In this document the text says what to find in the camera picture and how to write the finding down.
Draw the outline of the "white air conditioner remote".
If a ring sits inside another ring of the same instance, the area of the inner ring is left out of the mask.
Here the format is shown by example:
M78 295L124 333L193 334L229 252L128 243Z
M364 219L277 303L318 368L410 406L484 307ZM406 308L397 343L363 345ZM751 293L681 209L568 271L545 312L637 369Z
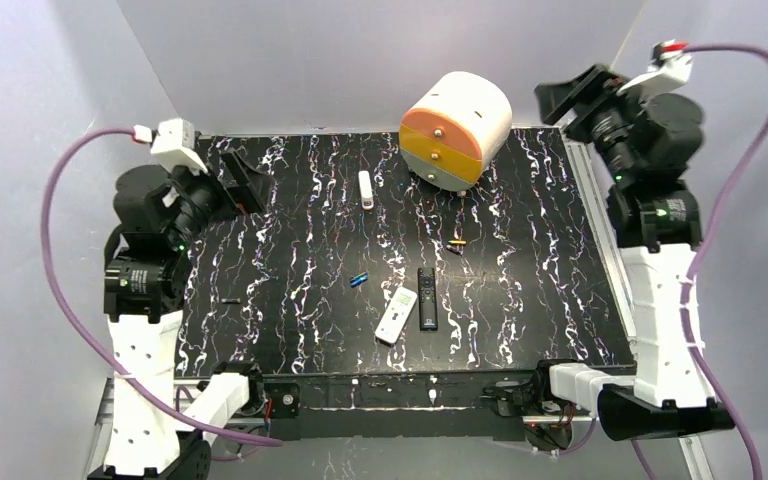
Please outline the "white air conditioner remote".
M398 287L392 294L376 329L378 341L392 345L399 339L413 311L418 295L405 287Z

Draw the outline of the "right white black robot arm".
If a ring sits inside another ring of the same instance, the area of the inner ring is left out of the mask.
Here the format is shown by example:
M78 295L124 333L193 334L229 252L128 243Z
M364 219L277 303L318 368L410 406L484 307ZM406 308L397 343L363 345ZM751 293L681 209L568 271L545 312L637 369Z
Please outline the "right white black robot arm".
M541 120L571 114L566 138L593 146L613 176L606 210L631 287L636 371L613 375L572 359L542 360L517 383L484 388L499 417L552 403L568 429L579 412L614 441L727 431L736 422L700 366L703 343L689 267L701 251L698 202L683 181L704 141L702 108L665 67L627 78L596 64L535 87Z

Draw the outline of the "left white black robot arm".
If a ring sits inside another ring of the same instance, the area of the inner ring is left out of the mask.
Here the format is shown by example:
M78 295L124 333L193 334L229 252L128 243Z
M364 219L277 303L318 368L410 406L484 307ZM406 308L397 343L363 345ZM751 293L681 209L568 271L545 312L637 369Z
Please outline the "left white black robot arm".
M177 334L190 245L212 224L265 209L272 178L237 153L215 166L143 165L116 183L119 223L105 248L103 310L119 367L111 436L95 479L203 479L217 432L266 406L260 369L223 362L176 403Z

